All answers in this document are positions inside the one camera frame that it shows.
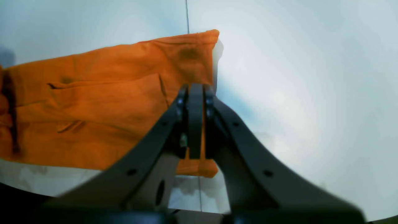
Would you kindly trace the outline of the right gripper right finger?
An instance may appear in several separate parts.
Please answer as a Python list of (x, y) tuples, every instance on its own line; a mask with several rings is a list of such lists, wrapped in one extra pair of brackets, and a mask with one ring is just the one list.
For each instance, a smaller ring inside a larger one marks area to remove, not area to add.
[(310, 183), (263, 146), (209, 85), (205, 156), (223, 173), (230, 213), (223, 224), (363, 224), (356, 206)]

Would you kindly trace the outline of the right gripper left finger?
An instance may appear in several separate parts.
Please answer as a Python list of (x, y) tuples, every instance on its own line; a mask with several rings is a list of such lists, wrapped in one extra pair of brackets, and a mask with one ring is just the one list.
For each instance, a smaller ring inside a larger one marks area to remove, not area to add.
[(184, 85), (122, 159), (44, 205), (45, 224), (176, 224), (168, 201), (180, 159), (199, 159), (203, 85)]

